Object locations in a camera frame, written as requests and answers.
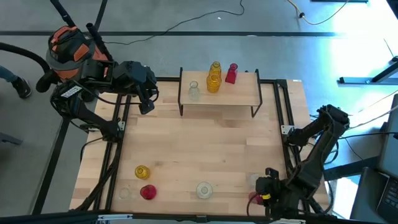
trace red glass cup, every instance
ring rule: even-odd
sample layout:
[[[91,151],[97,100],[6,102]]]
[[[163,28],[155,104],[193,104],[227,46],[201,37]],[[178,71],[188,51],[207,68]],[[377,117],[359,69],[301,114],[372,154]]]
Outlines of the red glass cup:
[[[238,65],[232,63],[229,66],[228,73],[226,74],[225,82],[235,84],[237,75],[238,75]]]
[[[147,185],[141,188],[139,194],[146,200],[152,200],[156,196],[156,188],[153,185]]]
[[[250,194],[249,194],[249,200],[250,200],[250,198],[252,198],[252,197],[255,196],[256,194],[257,194],[256,192],[250,192]],[[251,203],[256,203],[256,204],[258,204],[258,205],[262,205],[262,204],[263,204],[263,201],[262,201],[261,196],[260,196],[260,195],[256,195],[256,196],[254,197],[254,199],[251,201]]]

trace clear glass jar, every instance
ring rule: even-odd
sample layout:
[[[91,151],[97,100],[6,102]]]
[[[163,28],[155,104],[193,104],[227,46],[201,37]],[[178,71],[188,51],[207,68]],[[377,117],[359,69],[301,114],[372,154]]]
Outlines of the clear glass jar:
[[[198,82],[196,81],[192,81],[191,83],[189,83],[189,98],[191,100],[199,100],[199,87],[198,87]]]

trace person's foot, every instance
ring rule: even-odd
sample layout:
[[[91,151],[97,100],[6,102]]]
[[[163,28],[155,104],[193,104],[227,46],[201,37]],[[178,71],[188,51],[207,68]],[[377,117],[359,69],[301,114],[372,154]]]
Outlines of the person's foot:
[[[12,86],[17,90],[20,98],[25,99],[32,93],[29,83],[23,78],[18,77],[17,80],[12,82]]]

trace yellow bottle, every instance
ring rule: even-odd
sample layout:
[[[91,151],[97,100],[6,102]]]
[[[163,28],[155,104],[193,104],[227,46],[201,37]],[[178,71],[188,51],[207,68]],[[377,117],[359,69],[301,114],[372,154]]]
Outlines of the yellow bottle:
[[[221,64],[219,62],[213,62],[211,64],[209,75],[211,75],[211,74],[217,74],[220,77],[220,80],[222,81],[222,78],[221,78]]]
[[[136,168],[136,177],[145,180],[149,177],[149,168],[144,165],[139,165]]]
[[[213,62],[210,67],[209,75],[207,76],[207,90],[210,93],[216,93],[221,86],[221,65],[219,62]]]

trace concrete floor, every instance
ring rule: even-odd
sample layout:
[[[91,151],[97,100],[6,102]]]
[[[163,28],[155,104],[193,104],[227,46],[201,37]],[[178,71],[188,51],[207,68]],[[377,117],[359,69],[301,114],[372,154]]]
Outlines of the concrete floor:
[[[101,1],[62,1],[74,21],[84,27],[94,22]],[[297,0],[311,21],[332,14],[341,3]],[[242,70],[259,69],[262,78],[301,79],[307,104],[312,113],[321,105],[333,104],[353,114],[371,102],[397,89],[396,86],[341,86],[341,76],[370,76],[377,73],[392,57],[398,43],[390,26],[396,19],[386,2],[370,0],[368,4],[348,4],[336,17],[310,26],[296,20],[287,1],[244,0],[245,15],[236,17],[216,14],[176,30],[283,31],[283,32],[347,32],[348,37],[156,37],[129,46],[108,45],[117,61],[137,60],[149,65],[157,76],[178,75],[179,67],[203,70],[219,60],[235,62]],[[47,0],[0,1],[0,30],[55,30],[63,21]],[[184,19],[225,9],[239,12],[238,1],[109,1],[100,30],[137,31],[165,30]],[[103,37],[106,41],[129,42],[145,37]],[[45,55],[48,37],[0,36],[0,41]],[[27,58],[0,52],[1,65],[29,80],[32,87],[42,75],[40,67]],[[23,139],[21,146],[0,144],[0,216],[30,213],[39,183],[49,160],[60,117],[49,103],[50,91],[33,92],[20,100],[12,86],[0,82],[0,131]],[[387,111],[377,107],[373,116]],[[383,119],[347,134],[363,133],[380,127]],[[45,213],[68,210],[79,167],[79,152],[86,134],[70,126],[55,176],[44,207]],[[362,157],[378,154],[380,138],[350,139]],[[341,142],[337,166],[358,158],[345,141]]]

